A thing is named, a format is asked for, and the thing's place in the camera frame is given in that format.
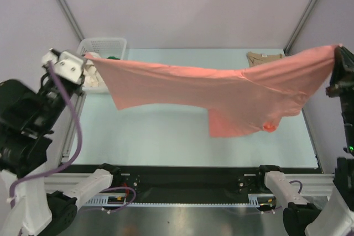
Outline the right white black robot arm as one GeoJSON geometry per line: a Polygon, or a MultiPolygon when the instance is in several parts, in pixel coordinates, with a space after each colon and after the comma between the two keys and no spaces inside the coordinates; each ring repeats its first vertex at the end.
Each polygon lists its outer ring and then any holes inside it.
{"type": "MultiPolygon", "coordinates": [[[[334,71],[326,95],[339,97],[345,129],[344,151],[353,154],[353,53],[346,47],[334,50],[334,71]]],[[[353,159],[337,158],[329,201],[318,209],[295,190],[283,172],[274,165],[262,165],[255,186],[275,196],[283,209],[288,235],[353,235],[353,159]]]]}

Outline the pink t shirt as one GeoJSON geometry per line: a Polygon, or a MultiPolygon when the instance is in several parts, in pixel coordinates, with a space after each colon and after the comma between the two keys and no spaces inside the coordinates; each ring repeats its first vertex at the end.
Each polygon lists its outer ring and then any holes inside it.
{"type": "Polygon", "coordinates": [[[93,58],[117,109],[147,104],[201,107],[212,137],[274,132],[297,116],[332,73],[337,45],[239,70],[93,58]]]}

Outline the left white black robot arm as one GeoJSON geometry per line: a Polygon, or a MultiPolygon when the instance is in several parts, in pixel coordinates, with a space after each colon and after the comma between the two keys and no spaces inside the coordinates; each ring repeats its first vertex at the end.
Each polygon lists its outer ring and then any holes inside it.
{"type": "Polygon", "coordinates": [[[38,92],[15,79],[1,83],[1,179],[11,205],[2,235],[58,235],[93,196],[121,188],[120,169],[102,164],[72,189],[45,190],[45,178],[66,168],[46,169],[52,128],[79,90],[80,85],[48,74],[38,92]]]}

